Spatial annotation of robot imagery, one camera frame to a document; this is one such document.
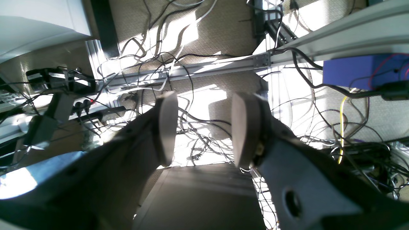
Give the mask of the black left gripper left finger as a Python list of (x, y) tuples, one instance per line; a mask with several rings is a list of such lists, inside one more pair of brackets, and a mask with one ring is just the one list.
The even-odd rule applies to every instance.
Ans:
[(147, 180), (172, 162), (177, 120), (167, 92), (108, 143), (1, 176), (1, 229), (130, 230)]

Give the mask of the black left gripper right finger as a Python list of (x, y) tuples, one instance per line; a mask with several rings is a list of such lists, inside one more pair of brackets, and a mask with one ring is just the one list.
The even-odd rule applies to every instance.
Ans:
[(408, 203), (395, 201), (308, 146), (257, 94), (235, 93), (234, 163), (265, 179), (282, 230), (407, 230)]

